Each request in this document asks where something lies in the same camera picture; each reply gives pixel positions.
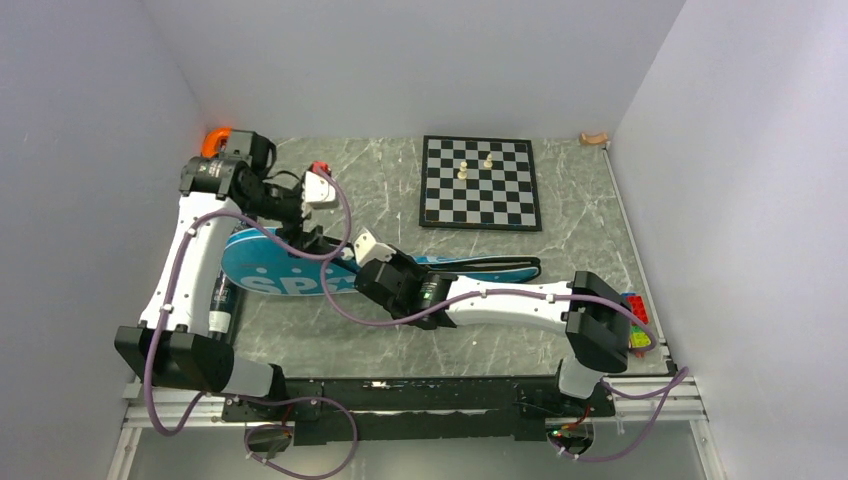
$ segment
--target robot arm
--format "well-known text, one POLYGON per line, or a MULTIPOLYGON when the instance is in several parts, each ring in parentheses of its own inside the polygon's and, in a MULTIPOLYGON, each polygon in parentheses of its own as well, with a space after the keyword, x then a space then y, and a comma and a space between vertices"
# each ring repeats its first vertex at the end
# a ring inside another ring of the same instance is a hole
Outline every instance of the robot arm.
POLYGON ((367 230, 356 239, 354 247, 362 267, 356 277, 357 291, 382 305, 393 318, 474 292, 479 295, 452 303, 411 324, 424 329, 508 325, 567 337, 574 353, 560 365, 558 387, 564 395, 575 398, 589 398, 601 377, 627 370, 630 320, 597 303, 557 299, 562 295, 592 295, 627 308, 621 296, 591 272, 578 271, 570 282, 543 285, 482 282, 428 271, 367 230), (544 300, 518 293, 487 294, 503 289, 532 293, 544 300))
POLYGON ((162 332, 151 372, 157 386, 221 394, 286 398, 285 379, 277 365, 235 355, 231 346, 208 338, 209 298, 221 266, 224 247, 238 220, 218 216, 195 231, 192 223, 212 212, 245 213, 279 220, 284 229, 302 232, 312 209, 332 208, 336 192, 312 171, 296 190, 265 183, 276 150, 253 132, 232 131, 226 148, 214 158, 195 157, 183 168, 179 217, 163 273, 135 327, 120 327, 115 347, 140 378, 159 327, 162 332), (191 236, 179 270, 174 262, 186 234, 191 236), (174 295, 165 301, 168 285, 174 295), (162 310, 167 325, 160 326, 162 310))
MULTIPOLYGON (((282 368, 237 357, 231 346, 206 336, 214 279, 227 238, 238 220, 219 216, 202 228, 189 231, 198 218, 223 210, 281 221, 283 227, 278 234, 298 250, 313 254, 332 251, 323 240, 320 227, 304 232, 303 220, 313 209, 334 208, 335 190, 314 171, 307 171, 294 190, 264 182, 275 157, 274 145, 264 137, 233 131, 226 149, 217 157, 193 158, 183 169, 180 214, 164 273, 139 324, 120 327, 115 337, 116 349, 139 377, 145 378, 154 329, 159 327, 162 332, 153 360, 153 384, 269 400, 288 398, 282 368), (185 250, 175 295, 170 304, 165 304, 165 287, 173 280, 172 266, 187 232, 192 238, 185 250), (158 325, 162 309, 170 312, 165 326, 158 325)), ((312 168, 326 169, 326 165, 312 168)), ((564 359, 559 372, 559 388, 566 395, 588 398, 601 376, 627 368, 626 318, 594 303, 554 298, 582 293, 621 303, 621 297, 594 274, 577 272, 571 282, 547 285, 502 285, 431 271, 368 231, 354 241, 353 247, 361 266, 356 289, 394 318, 421 312, 464 293, 480 292, 482 296, 453 303, 412 325, 434 329, 488 323, 566 336, 574 350, 573 356, 564 359), (544 294, 548 301, 485 294, 487 290, 507 287, 544 294)))

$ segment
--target skateboard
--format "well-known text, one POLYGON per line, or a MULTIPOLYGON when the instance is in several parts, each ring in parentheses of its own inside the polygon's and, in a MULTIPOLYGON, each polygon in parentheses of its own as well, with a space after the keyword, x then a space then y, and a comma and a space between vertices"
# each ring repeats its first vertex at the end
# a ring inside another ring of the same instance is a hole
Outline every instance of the skateboard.
MULTIPOLYGON (((523 283, 538 277, 542 271, 541 261, 532 256, 412 257, 433 270, 468 275, 489 282, 523 283)), ((327 268, 330 293, 355 292, 353 282, 359 267, 353 261, 340 263, 327 268)), ((292 296, 324 293, 320 281, 320 263, 288 255, 253 228, 230 236, 221 268, 231 282, 251 292, 292 296)))

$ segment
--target white panel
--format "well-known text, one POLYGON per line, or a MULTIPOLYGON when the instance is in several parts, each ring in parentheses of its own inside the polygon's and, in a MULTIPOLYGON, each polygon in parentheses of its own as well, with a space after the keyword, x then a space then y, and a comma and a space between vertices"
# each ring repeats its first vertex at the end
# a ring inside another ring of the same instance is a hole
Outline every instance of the white panel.
POLYGON ((106 477, 204 130, 139 2, 0 2, 0 477, 106 477))
POLYGON ((729 478, 844 478, 848 4, 689 0, 612 161, 729 478))
POLYGON ((214 124, 269 135, 615 129, 683 0, 146 0, 214 124))
MULTIPOLYGON (((498 282, 483 282, 460 275, 448 291, 447 298, 456 298, 470 292, 483 293, 486 290, 508 288, 525 292, 550 295, 570 295, 568 282, 546 283, 543 285, 514 285, 498 282)), ((520 295, 486 295, 461 300, 448 307, 448 317, 457 326, 463 325, 507 325, 540 329, 555 335, 565 336, 565 322, 562 314, 568 311, 567 300, 551 301, 534 299, 520 295)))
MULTIPOLYGON (((150 302, 141 312, 140 321, 147 322, 147 328, 156 328, 159 324, 174 258, 189 227, 203 215, 219 210, 241 213, 241 209, 232 199, 218 200, 214 193, 195 192, 179 199, 180 213, 168 257, 162 267, 159 283, 155 290, 150 292, 150 302)), ((178 325, 185 325, 189 333, 204 336, 208 333, 211 321, 209 302, 215 278, 221 270, 224 247, 237 223, 238 220, 232 217, 218 217, 196 230, 180 266, 180 275, 170 302, 172 311, 168 315, 166 330, 175 330, 178 325)))

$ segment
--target checkered pattern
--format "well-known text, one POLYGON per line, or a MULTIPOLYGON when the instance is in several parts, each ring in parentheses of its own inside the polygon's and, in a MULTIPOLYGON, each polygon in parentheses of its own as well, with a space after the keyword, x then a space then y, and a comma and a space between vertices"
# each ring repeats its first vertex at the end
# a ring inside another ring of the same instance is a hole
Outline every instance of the checkered pattern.
POLYGON ((542 229, 533 153, 526 140, 425 137, 421 225, 542 229), (492 155, 492 168, 483 162, 492 155), (459 180, 460 163, 468 177, 459 180))

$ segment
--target marble table surface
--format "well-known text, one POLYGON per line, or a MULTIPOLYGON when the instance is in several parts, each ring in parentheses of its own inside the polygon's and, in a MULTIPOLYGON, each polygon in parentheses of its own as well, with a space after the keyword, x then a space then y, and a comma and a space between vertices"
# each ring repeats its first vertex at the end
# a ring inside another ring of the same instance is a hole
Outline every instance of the marble table surface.
MULTIPOLYGON (((600 147, 533 140, 544 231, 529 233, 418 226, 422 138, 294 138, 277 144, 275 170, 302 171, 316 160, 330 164, 350 198, 354 232, 369 227, 412 255, 535 255, 543 274, 534 283, 571 280, 576 270, 590 270, 618 291, 645 295, 600 147)), ((339 237, 341 219, 339 209, 319 212, 313 221, 339 237)), ((388 319, 357 293, 338 298, 359 318, 388 319)), ((242 303, 235 347, 247 358, 282 366, 287 377, 550 374, 570 351, 564 337, 541 331, 494 325, 370 328, 342 318, 320 296, 255 293, 242 303)), ((659 349, 631 357, 629 365, 632 374, 667 372, 659 349)))

